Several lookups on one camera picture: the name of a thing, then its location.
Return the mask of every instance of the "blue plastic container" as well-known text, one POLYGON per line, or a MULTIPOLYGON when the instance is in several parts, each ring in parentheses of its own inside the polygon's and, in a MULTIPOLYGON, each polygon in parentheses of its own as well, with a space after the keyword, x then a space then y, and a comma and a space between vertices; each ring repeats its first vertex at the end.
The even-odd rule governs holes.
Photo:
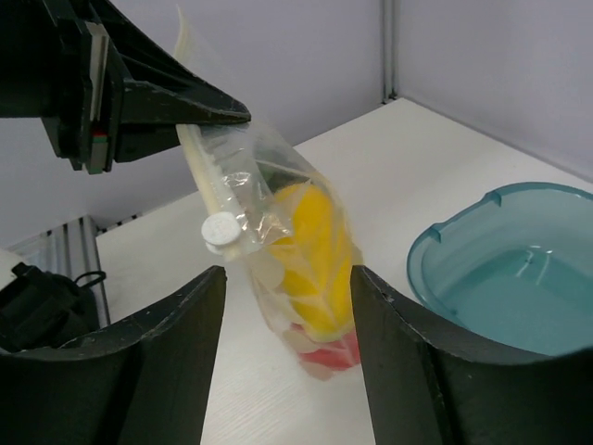
POLYGON ((416 239, 408 278, 426 307, 499 343, 547 355, 593 346, 593 195, 494 190, 416 239))

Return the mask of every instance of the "plastic bag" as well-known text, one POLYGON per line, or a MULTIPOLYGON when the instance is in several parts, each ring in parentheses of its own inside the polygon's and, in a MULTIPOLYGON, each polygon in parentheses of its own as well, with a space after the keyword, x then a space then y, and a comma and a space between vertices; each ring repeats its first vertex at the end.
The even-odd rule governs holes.
MULTIPOLYGON (((186 26, 182 16, 175 56, 191 70, 186 26)), ((244 263, 269 328, 317 378, 360 363, 349 278, 362 257, 329 182, 261 122, 178 135, 210 215, 208 248, 244 263)))

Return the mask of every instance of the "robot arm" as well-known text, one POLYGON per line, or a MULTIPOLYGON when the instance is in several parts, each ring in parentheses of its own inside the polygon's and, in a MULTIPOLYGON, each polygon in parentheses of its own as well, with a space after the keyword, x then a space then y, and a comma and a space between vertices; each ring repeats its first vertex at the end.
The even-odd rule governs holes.
POLYGON ((178 123, 251 119, 108 0, 0 0, 0 59, 0 118, 41 118, 56 155, 91 174, 179 145, 178 123))

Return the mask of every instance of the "white tabletop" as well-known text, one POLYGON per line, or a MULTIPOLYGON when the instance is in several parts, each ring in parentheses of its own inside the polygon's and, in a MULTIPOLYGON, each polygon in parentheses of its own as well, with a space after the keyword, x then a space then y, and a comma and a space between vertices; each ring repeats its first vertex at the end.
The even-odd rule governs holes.
MULTIPOLYGON (((411 295, 405 261, 415 237, 504 184, 593 186, 405 99, 297 148, 333 183, 366 264, 411 295)), ((198 193, 98 238, 115 320, 161 299, 219 257, 199 228, 198 193)), ((360 368, 329 382, 303 374, 263 323, 246 279, 227 267, 227 303, 212 377, 205 445, 372 445, 360 368)))

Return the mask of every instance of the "yellow lemon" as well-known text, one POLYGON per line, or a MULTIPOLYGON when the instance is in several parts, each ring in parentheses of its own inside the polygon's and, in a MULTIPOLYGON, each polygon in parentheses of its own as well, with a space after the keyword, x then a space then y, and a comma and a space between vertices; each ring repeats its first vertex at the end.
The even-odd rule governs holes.
POLYGON ((329 196, 311 184, 287 186, 275 197, 292 212, 294 230, 270 246, 284 266, 284 292, 313 340, 336 340, 354 325, 353 246, 346 220, 329 196))

